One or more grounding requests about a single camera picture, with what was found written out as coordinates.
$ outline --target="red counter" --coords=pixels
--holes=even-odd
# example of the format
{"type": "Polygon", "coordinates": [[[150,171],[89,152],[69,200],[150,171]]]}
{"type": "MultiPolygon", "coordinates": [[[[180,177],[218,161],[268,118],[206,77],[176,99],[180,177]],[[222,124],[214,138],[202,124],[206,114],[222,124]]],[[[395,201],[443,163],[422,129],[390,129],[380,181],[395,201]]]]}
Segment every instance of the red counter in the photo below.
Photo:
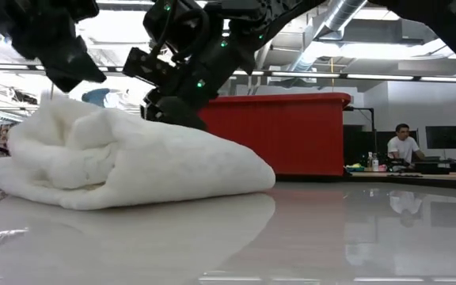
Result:
{"type": "Polygon", "coordinates": [[[277,174],[341,176],[346,93],[220,97],[200,116],[209,132],[248,146],[277,174]]]}

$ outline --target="white towel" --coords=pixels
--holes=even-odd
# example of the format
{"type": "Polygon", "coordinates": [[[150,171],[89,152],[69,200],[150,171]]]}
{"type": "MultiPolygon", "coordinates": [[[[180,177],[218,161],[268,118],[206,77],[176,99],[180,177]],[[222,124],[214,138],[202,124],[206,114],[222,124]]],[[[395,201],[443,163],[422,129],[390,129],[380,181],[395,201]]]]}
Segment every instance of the white towel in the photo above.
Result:
{"type": "Polygon", "coordinates": [[[235,142],[68,99],[43,103],[10,130],[8,147],[0,189],[75,210],[258,192],[276,181],[235,142]]]}

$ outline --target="bottle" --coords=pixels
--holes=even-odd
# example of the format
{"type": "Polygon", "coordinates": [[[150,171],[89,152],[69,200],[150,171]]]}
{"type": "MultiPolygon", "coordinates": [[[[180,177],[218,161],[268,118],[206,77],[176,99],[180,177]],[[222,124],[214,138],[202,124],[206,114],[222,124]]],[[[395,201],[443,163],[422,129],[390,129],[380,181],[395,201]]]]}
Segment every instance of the bottle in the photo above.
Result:
{"type": "Polygon", "coordinates": [[[372,171],[379,171],[379,160],[376,154],[374,154],[374,157],[372,158],[372,171]]]}
{"type": "Polygon", "coordinates": [[[372,171],[372,152],[367,156],[367,171],[372,171]]]}

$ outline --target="ceiling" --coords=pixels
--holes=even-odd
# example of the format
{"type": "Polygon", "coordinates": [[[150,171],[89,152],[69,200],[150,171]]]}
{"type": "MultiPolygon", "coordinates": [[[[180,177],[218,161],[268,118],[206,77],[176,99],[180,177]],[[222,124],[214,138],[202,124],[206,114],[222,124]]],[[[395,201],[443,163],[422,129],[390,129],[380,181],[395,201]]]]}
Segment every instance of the ceiling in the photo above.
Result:
{"type": "MultiPolygon", "coordinates": [[[[141,0],[98,0],[99,16],[81,21],[77,32],[85,40],[94,61],[102,67],[121,67],[132,47],[149,50],[150,38],[143,28],[145,11],[150,1],[141,0]]],[[[304,41],[308,24],[322,15],[328,3],[312,9],[289,23],[267,46],[267,52],[258,69],[286,70],[304,51],[309,43],[304,41]]],[[[371,74],[456,74],[454,53],[426,26],[400,19],[386,9],[367,4],[356,15],[344,31],[344,38],[338,41],[321,40],[315,50],[322,50],[313,68],[322,72],[349,72],[371,74]],[[393,59],[396,53],[406,53],[414,48],[414,55],[423,55],[413,60],[393,59]]],[[[0,36],[0,64],[34,64],[24,60],[11,45],[0,36]]],[[[321,86],[326,82],[312,81],[321,86]]],[[[238,79],[233,85],[247,84],[238,79]]],[[[346,86],[357,86],[357,81],[346,81],[346,86]]],[[[39,98],[44,89],[50,88],[50,81],[36,72],[0,71],[0,106],[15,105],[9,89],[19,90],[39,98]]],[[[91,89],[108,87],[121,90],[130,96],[125,100],[137,106],[152,86],[133,78],[109,77],[103,84],[84,82],[70,94],[80,96],[91,89]]]]}

